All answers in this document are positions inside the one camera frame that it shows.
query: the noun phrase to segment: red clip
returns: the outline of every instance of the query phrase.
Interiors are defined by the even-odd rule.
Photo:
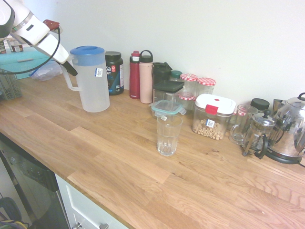
[[[45,23],[49,27],[50,31],[55,30],[59,27],[59,22],[51,21],[48,19],[44,20],[43,23]]]
[[[207,112],[210,115],[216,115],[217,111],[218,111],[218,107],[217,106],[207,105],[205,107],[205,112]]]

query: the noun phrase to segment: glass mug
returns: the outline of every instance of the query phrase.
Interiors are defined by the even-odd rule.
[[[230,130],[229,139],[231,142],[243,145],[244,138],[252,122],[252,116],[258,113],[258,110],[247,104],[240,104],[236,109],[236,121]]]

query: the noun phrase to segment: white cabinet drawer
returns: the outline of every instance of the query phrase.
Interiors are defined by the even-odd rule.
[[[79,229],[100,229],[100,225],[105,224],[109,225],[109,229],[127,229],[58,175],[56,179],[71,228],[80,223]]]

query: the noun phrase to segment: red water bottle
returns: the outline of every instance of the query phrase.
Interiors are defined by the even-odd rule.
[[[140,53],[133,51],[130,60],[129,97],[140,98]]]

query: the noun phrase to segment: sticker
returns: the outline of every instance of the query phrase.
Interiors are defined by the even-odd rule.
[[[124,72],[123,72],[123,65],[120,65],[120,85],[124,87]]]
[[[161,119],[162,119],[163,121],[166,121],[166,120],[167,120],[167,117],[164,116],[164,115],[162,115],[162,116],[161,116]]]
[[[211,119],[207,119],[206,120],[206,123],[205,125],[210,127],[210,128],[213,128],[214,127],[214,124],[215,124],[215,121],[211,120]]]
[[[103,68],[95,69],[95,76],[96,77],[102,77],[103,76]]]

